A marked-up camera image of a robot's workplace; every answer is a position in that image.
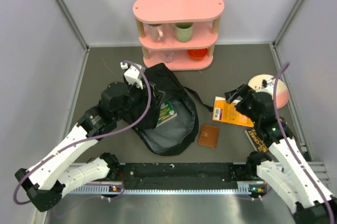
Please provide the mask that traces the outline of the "orange paperback book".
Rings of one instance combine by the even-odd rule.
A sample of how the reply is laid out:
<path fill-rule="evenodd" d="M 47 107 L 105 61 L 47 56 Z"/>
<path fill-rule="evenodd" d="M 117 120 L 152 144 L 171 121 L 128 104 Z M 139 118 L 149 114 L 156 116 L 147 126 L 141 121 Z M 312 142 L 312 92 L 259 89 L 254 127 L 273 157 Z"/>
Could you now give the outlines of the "orange paperback book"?
<path fill-rule="evenodd" d="M 212 120 L 215 122 L 245 126 L 248 128 L 254 127 L 253 122 L 248 117 L 242 115 L 235 109 L 235 106 L 238 103 L 239 100 L 234 100 L 231 104 L 228 104 L 225 98 L 216 96 Z"/>

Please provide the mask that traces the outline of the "green treehouse paperback book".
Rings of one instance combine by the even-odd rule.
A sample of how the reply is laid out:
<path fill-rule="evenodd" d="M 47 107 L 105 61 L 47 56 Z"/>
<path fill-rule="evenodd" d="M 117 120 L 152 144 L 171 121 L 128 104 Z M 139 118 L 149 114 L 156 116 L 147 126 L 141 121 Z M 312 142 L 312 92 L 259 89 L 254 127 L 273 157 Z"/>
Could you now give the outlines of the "green treehouse paperback book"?
<path fill-rule="evenodd" d="M 158 121 L 156 127 L 177 117 L 177 111 L 170 101 L 166 101 L 161 105 Z"/>

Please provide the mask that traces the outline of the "black yellow treehouse book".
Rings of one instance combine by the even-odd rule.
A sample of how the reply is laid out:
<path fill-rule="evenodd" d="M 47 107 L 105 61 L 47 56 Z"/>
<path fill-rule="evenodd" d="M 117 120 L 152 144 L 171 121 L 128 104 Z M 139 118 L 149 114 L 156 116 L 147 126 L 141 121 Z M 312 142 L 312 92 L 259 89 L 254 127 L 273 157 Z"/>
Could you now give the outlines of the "black yellow treehouse book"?
<path fill-rule="evenodd" d="M 283 116 L 280 117 L 280 120 L 283 124 L 286 125 L 286 128 L 289 132 L 290 138 L 294 139 L 296 142 L 298 141 L 295 134 L 293 133 L 293 131 L 290 129 L 290 127 L 288 126 L 288 123 L 286 122 L 285 118 Z M 245 134 L 247 136 L 247 138 L 249 139 L 251 145 L 253 146 L 254 150 L 257 152 L 263 152 L 263 153 L 268 153 L 269 149 L 267 148 L 266 144 L 263 142 L 263 140 L 261 140 L 258 136 L 257 133 L 255 131 L 254 128 L 250 128 L 245 130 Z"/>

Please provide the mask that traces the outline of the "black student backpack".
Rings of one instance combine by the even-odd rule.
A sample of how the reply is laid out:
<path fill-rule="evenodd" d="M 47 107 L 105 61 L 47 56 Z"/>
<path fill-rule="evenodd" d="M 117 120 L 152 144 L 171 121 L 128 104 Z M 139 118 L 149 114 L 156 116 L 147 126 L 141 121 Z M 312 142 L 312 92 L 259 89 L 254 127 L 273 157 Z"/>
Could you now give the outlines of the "black student backpack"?
<path fill-rule="evenodd" d="M 208 111 L 213 107 L 202 102 L 194 90 L 183 86 L 164 63 L 145 70 L 151 90 L 151 106 L 146 116 L 133 127 L 147 148 L 161 156 L 179 155 L 194 142 L 199 118 L 194 96 Z"/>

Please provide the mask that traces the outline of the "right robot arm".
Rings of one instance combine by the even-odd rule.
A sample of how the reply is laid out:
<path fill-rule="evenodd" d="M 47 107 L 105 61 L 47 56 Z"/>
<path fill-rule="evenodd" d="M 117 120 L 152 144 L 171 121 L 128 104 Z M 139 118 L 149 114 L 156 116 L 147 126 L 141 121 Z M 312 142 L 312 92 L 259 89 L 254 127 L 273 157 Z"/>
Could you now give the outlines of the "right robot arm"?
<path fill-rule="evenodd" d="M 252 152 L 246 161 L 249 178 L 262 179 L 286 203 L 295 223 L 336 223 L 336 196 L 321 182 L 301 154 L 274 107 L 269 92 L 243 84 L 232 98 L 235 109 L 252 120 L 269 154 Z"/>

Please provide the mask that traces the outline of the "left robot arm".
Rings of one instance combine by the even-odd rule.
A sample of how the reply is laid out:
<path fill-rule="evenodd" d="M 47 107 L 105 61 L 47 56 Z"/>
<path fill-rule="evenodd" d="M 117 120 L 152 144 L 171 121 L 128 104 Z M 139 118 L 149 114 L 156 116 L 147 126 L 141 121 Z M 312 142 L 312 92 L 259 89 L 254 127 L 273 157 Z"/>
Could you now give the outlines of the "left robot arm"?
<path fill-rule="evenodd" d="M 40 163 L 15 173 L 18 188 L 23 188 L 39 212 L 52 209 L 68 193 L 99 179 L 122 177 L 123 165 L 116 156 L 103 153 L 77 169 L 69 166 L 101 139 L 129 129 L 138 130 L 147 122 L 151 103 L 164 93 L 146 83 L 114 82 L 101 94 L 98 105 L 88 109 L 66 138 Z"/>

